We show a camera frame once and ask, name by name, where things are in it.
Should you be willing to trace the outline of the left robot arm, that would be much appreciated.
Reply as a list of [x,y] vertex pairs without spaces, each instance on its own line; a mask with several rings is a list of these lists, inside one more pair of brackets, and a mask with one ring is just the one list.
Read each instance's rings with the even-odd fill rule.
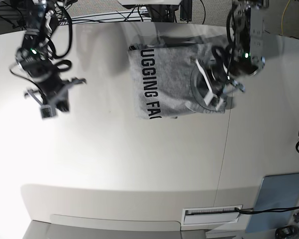
[[197,87],[202,96],[220,97],[232,85],[243,91],[242,77],[256,75],[265,65],[263,56],[266,0],[234,0],[226,20],[228,45],[211,47],[212,59],[198,60]]

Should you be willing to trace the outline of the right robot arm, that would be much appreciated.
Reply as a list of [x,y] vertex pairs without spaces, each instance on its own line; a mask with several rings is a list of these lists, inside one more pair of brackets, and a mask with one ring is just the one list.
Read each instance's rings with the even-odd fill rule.
[[[52,118],[57,111],[68,112],[68,90],[86,82],[84,78],[65,81],[59,76],[70,70],[72,63],[56,54],[51,41],[58,24],[56,8],[72,24],[64,2],[33,2],[27,31],[15,55],[17,65],[27,73],[26,79],[36,86],[25,95],[38,102],[43,118]],[[147,103],[159,101],[165,111],[172,111],[173,103],[184,99],[194,112],[225,111],[230,94],[226,88],[245,90],[230,72],[232,52],[231,45],[131,45],[128,54],[136,110],[142,113]]]

